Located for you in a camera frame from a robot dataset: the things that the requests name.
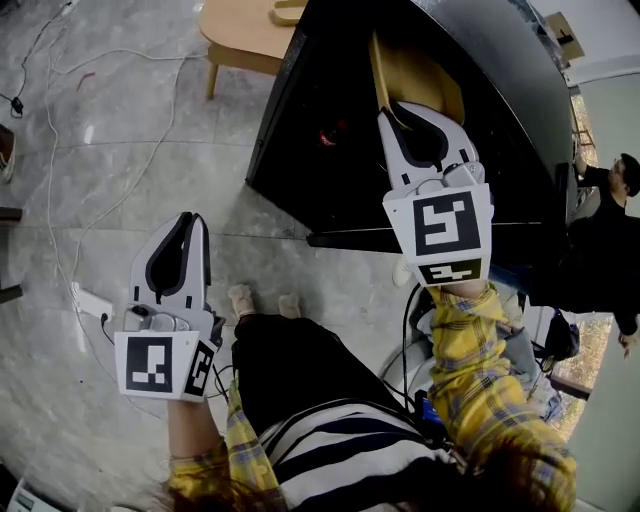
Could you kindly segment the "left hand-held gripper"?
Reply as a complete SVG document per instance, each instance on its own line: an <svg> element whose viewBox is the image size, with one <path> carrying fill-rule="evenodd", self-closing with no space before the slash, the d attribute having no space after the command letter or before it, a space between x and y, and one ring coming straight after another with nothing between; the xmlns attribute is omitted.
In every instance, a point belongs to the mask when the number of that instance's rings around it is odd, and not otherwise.
<svg viewBox="0 0 640 512"><path fill-rule="evenodd" d="M182 212L160 226L131 268L136 303L203 307L210 284L209 232L197 213ZM130 306L123 329L113 335L120 393L202 402L224 324L208 309Z"/></svg>

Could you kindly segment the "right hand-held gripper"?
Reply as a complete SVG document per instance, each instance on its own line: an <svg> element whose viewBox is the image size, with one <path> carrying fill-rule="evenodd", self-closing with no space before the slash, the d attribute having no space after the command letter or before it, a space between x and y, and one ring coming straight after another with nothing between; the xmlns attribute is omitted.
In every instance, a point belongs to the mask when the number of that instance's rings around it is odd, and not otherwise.
<svg viewBox="0 0 640 512"><path fill-rule="evenodd" d="M424 287L486 280L494 207L463 127L411 102L383 107L377 122L396 189L383 207L408 269Z"/></svg>

